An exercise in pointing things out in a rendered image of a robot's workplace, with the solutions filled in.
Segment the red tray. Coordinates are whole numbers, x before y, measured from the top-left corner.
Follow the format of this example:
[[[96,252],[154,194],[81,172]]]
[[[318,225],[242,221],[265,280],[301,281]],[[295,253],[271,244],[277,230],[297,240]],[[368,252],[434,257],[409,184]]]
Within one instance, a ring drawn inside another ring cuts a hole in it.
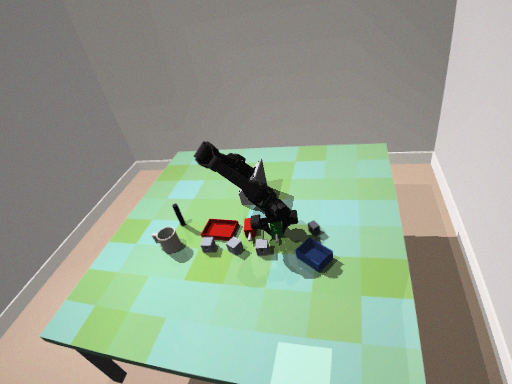
[[[229,241],[239,226],[238,220],[209,219],[201,232],[201,237],[213,237],[214,240]]]

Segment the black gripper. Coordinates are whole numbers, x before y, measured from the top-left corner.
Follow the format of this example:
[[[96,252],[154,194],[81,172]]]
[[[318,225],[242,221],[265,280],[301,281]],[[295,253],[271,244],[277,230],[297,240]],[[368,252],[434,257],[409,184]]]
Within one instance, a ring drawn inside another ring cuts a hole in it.
[[[261,218],[260,215],[252,215],[250,217],[250,226],[251,229],[259,229],[264,230],[271,236],[270,228],[268,223],[280,222],[269,210],[265,210],[266,218]],[[290,216],[282,221],[282,232],[285,233],[285,230],[288,226],[292,224],[298,224],[298,215],[296,210],[291,210]]]

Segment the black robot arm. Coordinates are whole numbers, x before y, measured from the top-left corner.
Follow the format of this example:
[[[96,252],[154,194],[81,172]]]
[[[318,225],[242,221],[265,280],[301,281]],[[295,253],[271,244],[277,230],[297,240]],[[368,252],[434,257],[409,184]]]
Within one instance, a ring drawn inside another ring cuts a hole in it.
[[[279,221],[284,221],[290,216],[290,208],[277,199],[277,194],[272,188],[265,183],[248,180],[256,166],[253,168],[245,163],[246,158],[243,156],[235,153],[222,154],[210,142],[203,141],[193,157],[200,166],[219,173],[242,189],[251,203],[263,211],[269,210]],[[263,204],[260,206],[261,201]]]

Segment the grey mug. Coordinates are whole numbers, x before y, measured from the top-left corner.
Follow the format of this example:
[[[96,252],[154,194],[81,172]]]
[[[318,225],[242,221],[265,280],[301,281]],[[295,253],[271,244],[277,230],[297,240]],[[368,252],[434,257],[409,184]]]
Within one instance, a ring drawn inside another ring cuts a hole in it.
[[[181,241],[173,227],[165,227],[152,236],[156,243],[160,243],[165,253],[174,253],[181,247]]]

